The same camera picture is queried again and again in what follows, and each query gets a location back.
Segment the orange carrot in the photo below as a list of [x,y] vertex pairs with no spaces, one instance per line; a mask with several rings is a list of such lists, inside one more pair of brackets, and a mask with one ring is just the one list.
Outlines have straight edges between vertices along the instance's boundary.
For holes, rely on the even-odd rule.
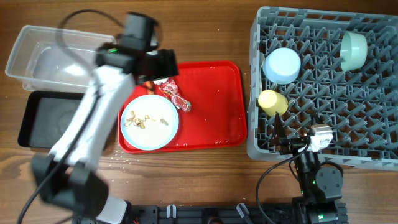
[[153,95],[155,93],[155,86],[153,81],[144,82],[145,87],[147,88],[147,93],[149,95]]

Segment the red candy wrapper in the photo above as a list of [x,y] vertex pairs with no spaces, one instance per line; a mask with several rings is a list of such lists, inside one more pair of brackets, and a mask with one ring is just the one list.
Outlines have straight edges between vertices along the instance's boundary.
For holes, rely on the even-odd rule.
[[190,102],[181,96],[179,87],[172,78],[168,78],[166,81],[159,84],[159,90],[177,109],[181,109],[184,112],[189,112],[191,110],[192,106]]

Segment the yellow plastic cup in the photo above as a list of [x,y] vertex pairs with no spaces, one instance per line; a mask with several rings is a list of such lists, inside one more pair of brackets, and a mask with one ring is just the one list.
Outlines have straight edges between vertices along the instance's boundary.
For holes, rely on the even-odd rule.
[[262,91],[257,102],[268,116],[283,115],[289,107],[286,97],[273,90]]

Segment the light blue plate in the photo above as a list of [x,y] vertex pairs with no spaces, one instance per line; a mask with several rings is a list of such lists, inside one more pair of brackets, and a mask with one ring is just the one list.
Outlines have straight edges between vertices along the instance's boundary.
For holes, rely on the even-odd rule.
[[[125,127],[125,119],[130,111],[135,111],[138,116],[148,114],[155,119],[163,118],[169,125],[148,122],[145,129]],[[130,146],[143,151],[153,151],[166,146],[175,137],[179,127],[179,115],[176,107],[163,96],[142,95],[124,108],[119,124],[122,137]]]

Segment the light blue bowl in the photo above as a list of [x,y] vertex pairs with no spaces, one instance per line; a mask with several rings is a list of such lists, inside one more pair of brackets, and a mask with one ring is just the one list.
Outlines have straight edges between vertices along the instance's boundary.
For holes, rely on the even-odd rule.
[[273,83],[285,85],[298,78],[301,68],[301,59],[294,50],[281,47],[272,51],[262,66],[268,80]]

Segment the mint green bowl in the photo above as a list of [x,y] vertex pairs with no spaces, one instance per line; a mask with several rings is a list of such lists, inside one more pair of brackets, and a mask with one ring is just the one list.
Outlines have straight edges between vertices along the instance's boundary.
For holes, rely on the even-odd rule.
[[343,72],[361,68],[368,54],[368,43],[364,35],[345,32],[341,41],[340,57]]

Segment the white tissue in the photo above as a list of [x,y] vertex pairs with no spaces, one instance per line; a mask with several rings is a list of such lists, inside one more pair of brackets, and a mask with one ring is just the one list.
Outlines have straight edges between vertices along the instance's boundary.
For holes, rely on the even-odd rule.
[[167,80],[168,80],[168,78],[163,78],[163,79],[160,79],[160,80],[154,80],[154,83],[156,85],[161,85],[161,84],[165,83]]

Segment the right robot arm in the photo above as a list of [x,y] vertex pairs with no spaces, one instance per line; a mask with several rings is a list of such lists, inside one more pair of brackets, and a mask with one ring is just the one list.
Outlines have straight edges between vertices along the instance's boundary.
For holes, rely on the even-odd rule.
[[271,145],[279,146],[281,155],[292,155],[302,192],[292,199],[299,223],[344,223],[347,218],[340,212],[338,200],[342,198],[343,169],[340,165],[318,158],[320,150],[333,139],[332,127],[312,114],[309,132],[297,138],[288,138],[279,114],[275,115]]

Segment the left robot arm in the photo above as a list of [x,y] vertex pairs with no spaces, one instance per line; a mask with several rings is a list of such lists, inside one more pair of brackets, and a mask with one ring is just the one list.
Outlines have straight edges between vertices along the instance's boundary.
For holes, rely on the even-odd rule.
[[86,69],[90,82],[68,128],[46,156],[31,160],[33,197],[70,210],[73,218],[97,223],[132,223],[132,205],[114,197],[96,170],[118,111],[137,85],[178,75],[173,50],[161,49],[159,22],[130,12],[116,42],[96,51],[95,64],[71,51],[61,22],[56,41],[64,53]]

